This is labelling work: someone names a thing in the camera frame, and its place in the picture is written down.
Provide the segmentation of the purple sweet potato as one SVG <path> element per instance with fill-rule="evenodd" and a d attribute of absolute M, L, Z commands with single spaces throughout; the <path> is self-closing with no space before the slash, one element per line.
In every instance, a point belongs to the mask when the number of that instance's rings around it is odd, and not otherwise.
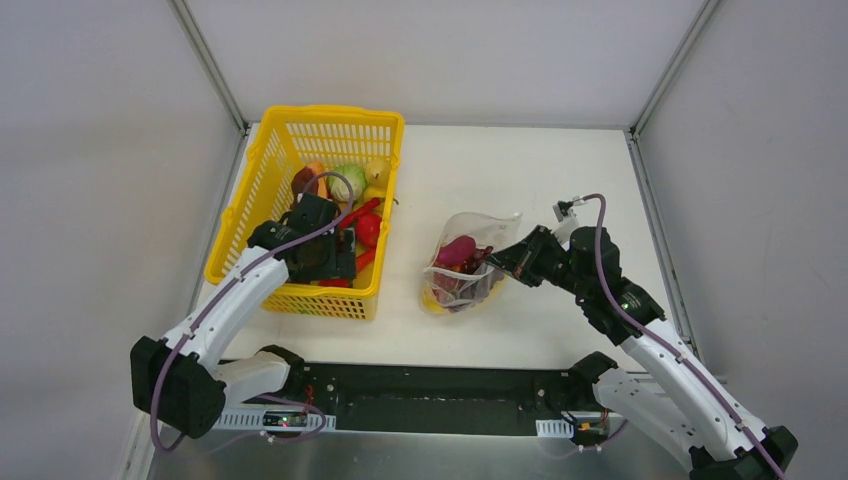
<path fill-rule="evenodd" d="M 471 258 L 476 252 L 476 240 L 461 235 L 443 245 L 437 252 L 436 262 L 445 267 L 454 267 Z"/>

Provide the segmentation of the dark purple grapes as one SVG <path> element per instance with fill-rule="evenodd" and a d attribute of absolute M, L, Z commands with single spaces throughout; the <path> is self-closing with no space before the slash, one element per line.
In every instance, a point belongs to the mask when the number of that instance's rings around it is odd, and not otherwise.
<path fill-rule="evenodd" d="M 464 285 L 460 288 L 456 300 L 450 302 L 447 307 L 450 312 L 456 313 L 470 309 L 489 295 L 494 273 L 486 259 L 493 251 L 493 246 L 477 248 L 473 256 L 460 265 L 459 272 L 465 275 L 465 278 L 461 278 Z"/>

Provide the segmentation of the clear zip top bag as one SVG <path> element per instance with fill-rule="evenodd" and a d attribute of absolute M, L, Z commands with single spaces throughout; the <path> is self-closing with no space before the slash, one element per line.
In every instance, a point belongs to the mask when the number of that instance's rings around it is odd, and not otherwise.
<path fill-rule="evenodd" d="M 517 239 L 520 213 L 498 218 L 462 212 L 448 219 L 430 263 L 422 270 L 420 303 L 433 315 L 457 314 L 482 304 L 504 274 L 486 260 Z"/>

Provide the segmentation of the yellow lemon fruit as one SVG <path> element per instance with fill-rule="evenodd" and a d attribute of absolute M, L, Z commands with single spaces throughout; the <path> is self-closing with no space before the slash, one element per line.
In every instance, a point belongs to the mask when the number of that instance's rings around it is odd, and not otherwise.
<path fill-rule="evenodd" d="M 448 310 L 443 308 L 434 298 L 427 295 L 421 297 L 421 306 L 429 314 L 444 315 L 448 313 Z"/>

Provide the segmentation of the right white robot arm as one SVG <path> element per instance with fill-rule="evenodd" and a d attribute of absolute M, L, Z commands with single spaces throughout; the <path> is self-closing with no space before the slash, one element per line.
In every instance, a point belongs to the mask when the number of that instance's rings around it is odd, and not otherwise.
<path fill-rule="evenodd" d="M 624 417 L 671 454 L 691 479 L 783 479 L 798 441 L 768 427 L 704 367 L 666 322 L 658 303 L 626 278 L 620 250 L 603 227 L 579 227 L 562 246 L 536 227 L 492 253 L 487 264 L 529 287 L 548 282 L 575 298 L 589 323 L 650 375 L 642 392 L 624 370 L 595 365 L 571 378 L 569 400 Z"/>

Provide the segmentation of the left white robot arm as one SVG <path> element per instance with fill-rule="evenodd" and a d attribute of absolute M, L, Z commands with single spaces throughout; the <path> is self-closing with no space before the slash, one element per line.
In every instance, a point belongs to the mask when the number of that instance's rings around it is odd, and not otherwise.
<path fill-rule="evenodd" d="M 249 358 L 223 363 L 225 350 L 260 305 L 303 265 L 303 250 L 335 248 L 335 233 L 349 206 L 310 193 L 278 221 L 259 224 L 214 292 L 159 339 L 141 337 L 130 351 L 132 398 L 149 416 L 151 437 L 163 446 L 159 424 L 181 438 L 198 439 L 224 409 L 270 394 L 297 402 L 305 378 L 293 370 L 296 355 L 266 347 Z"/>

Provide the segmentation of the light red grapes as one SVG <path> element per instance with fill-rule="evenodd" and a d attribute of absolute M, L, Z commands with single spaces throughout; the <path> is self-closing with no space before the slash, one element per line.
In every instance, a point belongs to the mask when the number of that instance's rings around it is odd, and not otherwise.
<path fill-rule="evenodd" d="M 433 295 L 439 304 L 447 304 L 455 301 L 460 288 L 464 285 L 462 279 L 454 276 L 453 270 L 433 271 L 431 273 L 431 279 Z"/>

